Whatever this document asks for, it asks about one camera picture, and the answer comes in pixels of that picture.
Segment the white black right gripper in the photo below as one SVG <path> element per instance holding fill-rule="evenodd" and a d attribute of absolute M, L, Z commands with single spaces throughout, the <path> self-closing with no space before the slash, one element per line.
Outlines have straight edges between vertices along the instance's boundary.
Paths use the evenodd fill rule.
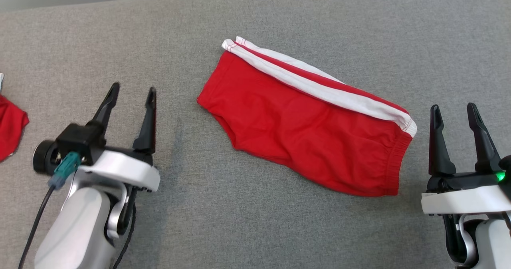
<path fill-rule="evenodd" d="M 477 162 L 475 171 L 491 174 L 456 174 L 442 133 L 444 122 L 440 108 L 430 109 L 429 175 L 422 194 L 425 214 L 487 214 L 509 212 L 510 173 L 500 171 L 501 160 L 476 104 L 467 104 L 469 127 L 474 134 Z"/>

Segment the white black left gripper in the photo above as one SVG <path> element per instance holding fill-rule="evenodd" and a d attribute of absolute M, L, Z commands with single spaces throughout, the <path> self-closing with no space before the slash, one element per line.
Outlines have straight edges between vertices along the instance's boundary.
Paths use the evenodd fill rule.
<path fill-rule="evenodd" d="M 117 103 L 120 84 L 114 82 L 100 104 L 95 116 L 86 123 L 105 131 L 108 127 L 110 114 Z M 156 89 L 150 87 L 146 102 L 145 116 L 139 131 L 139 136 L 133 142 L 133 150 L 152 155 L 156 151 Z M 128 156 L 121 152 L 105 150 L 91 166 L 80 165 L 75 177 L 99 177 L 116 180 L 138 188 L 156 192 L 160 185 L 160 173 L 152 165 Z"/>

